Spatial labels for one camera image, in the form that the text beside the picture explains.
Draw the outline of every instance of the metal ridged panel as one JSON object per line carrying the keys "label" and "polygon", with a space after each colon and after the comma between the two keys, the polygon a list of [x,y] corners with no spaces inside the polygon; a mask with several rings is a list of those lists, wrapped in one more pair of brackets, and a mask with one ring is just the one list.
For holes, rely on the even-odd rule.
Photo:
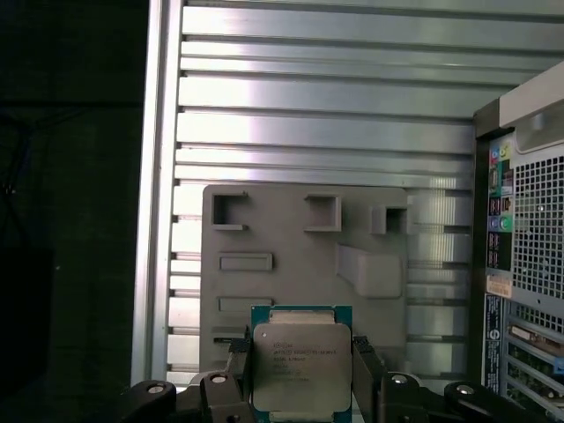
{"label": "metal ridged panel", "polygon": [[[500,1],[218,1],[185,7],[176,139],[162,139],[177,147],[170,164],[177,180],[172,279],[158,281],[178,298],[166,315],[155,316],[154,327],[166,328],[178,304],[187,309],[181,315],[195,311],[204,187],[298,182],[407,189],[414,224],[410,339],[424,338],[433,351],[446,348],[442,337],[464,337],[471,115],[564,56],[564,29],[545,18],[556,6],[518,0],[501,7]],[[221,7],[196,7],[209,4]],[[197,356],[187,358],[178,339],[194,342],[193,324],[187,318],[182,325],[188,327],[174,327],[178,338],[168,346],[169,357],[182,356],[175,360],[190,366]],[[451,372],[464,360],[456,356]],[[440,370],[448,373],[449,367]],[[435,387],[445,383],[427,376]]]}
{"label": "metal ridged panel", "polygon": [[561,53],[564,27],[503,20],[188,7],[182,33]]}
{"label": "metal ridged panel", "polygon": [[191,108],[266,108],[464,119],[506,90],[358,81],[296,81],[251,76],[181,78],[179,103]]}
{"label": "metal ridged panel", "polygon": [[[225,2],[209,0],[190,0],[190,4],[231,4],[249,0],[226,0]],[[257,3],[288,4],[286,0],[250,0]],[[424,14],[429,12],[450,13],[472,13],[477,15],[498,15],[533,18],[564,17],[564,4],[559,0],[488,0],[487,2],[468,2],[467,0],[294,0],[292,4],[316,4],[316,5],[338,5],[338,6],[366,6],[374,11],[405,11]]]}

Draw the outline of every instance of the mesh vent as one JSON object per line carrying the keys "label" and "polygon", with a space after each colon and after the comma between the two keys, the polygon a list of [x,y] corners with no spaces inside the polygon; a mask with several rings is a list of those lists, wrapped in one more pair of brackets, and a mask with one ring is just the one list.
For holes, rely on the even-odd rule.
{"label": "mesh vent", "polygon": [[547,313],[543,313],[520,304],[514,304],[513,310],[517,317],[527,322],[564,334],[564,319],[548,315]]}
{"label": "mesh vent", "polygon": [[513,285],[562,299],[564,156],[516,169]]}

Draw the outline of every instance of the rectangular slot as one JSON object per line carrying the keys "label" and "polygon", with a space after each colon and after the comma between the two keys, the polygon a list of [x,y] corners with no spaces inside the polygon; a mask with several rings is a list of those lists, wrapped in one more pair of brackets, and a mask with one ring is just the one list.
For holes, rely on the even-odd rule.
{"label": "rectangular slot", "polygon": [[219,298],[219,311],[223,313],[249,313],[253,306],[271,306],[272,298]]}
{"label": "rectangular slot", "polygon": [[271,271],[271,253],[219,253],[222,271]]}
{"label": "rectangular slot", "polygon": [[407,234],[407,209],[375,205],[370,207],[372,235]]}
{"label": "rectangular slot", "polygon": [[306,232],[341,232],[341,197],[334,194],[308,194]]}
{"label": "rectangular slot", "polygon": [[218,231],[244,231],[247,226],[236,221],[237,209],[244,206],[249,200],[245,192],[214,194],[211,198],[211,225]]}
{"label": "rectangular slot", "polygon": [[230,344],[234,339],[244,339],[245,327],[215,327],[211,330],[214,344]]}

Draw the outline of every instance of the cpu processor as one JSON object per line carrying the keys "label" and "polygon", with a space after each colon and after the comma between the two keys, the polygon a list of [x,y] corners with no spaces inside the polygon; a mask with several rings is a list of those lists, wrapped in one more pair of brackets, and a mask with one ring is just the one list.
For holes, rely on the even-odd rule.
{"label": "cpu processor", "polygon": [[254,306],[252,404],[258,421],[351,421],[352,310]]}

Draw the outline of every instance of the dark background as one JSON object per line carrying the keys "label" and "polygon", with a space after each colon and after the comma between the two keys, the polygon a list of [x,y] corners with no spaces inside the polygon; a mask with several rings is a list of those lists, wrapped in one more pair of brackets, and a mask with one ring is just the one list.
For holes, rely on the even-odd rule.
{"label": "dark background", "polygon": [[[55,276],[47,373],[0,421],[72,421],[129,383],[148,3],[0,0],[0,115],[77,112],[35,133],[13,196]],[[0,127],[0,178],[13,146]]]}

